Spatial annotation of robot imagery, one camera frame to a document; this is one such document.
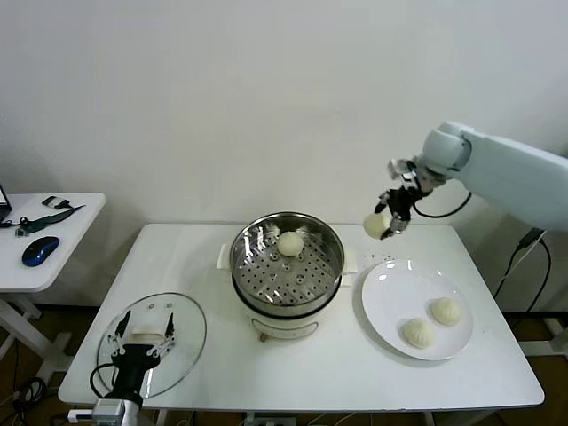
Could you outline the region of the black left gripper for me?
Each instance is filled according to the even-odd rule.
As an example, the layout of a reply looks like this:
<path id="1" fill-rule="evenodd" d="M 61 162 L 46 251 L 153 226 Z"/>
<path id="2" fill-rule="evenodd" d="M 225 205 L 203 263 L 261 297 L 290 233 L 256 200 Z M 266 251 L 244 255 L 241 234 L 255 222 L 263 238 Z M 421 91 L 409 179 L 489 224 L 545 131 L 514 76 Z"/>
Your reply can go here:
<path id="1" fill-rule="evenodd" d="M 164 337 L 154 346 L 128 341 L 126 328 L 130 322 L 130 315 L 131 310 L 126 311 L 114 332 L 107 335 L 107 342 L 112 349 L 112 363 L 118 369 L 113 389 L 108 393 L 108 397 L 142 402 L 140 391 L 146 372 L 157 367 L 159 358 L 166 356 L 176 343 L 174 313 L 169 316 Z"/>

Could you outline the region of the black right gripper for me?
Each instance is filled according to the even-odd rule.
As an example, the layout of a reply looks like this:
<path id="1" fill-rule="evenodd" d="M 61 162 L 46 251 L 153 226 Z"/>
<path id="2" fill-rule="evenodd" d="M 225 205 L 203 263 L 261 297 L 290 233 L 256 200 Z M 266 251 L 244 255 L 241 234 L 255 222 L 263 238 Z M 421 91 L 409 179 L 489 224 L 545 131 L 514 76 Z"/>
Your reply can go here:
<path id="1" fill-rule="evenodd" d="M 416 177 L 403 179 L 399 188 L 381 193 L 375 206 L 375 213 L 387 210 L 392 217 L 383 215 L 383 231 L 380 239 L 385 240 L 403 233 L 412 218 L 411 209 L 423 197 L 424 191 Z"/>

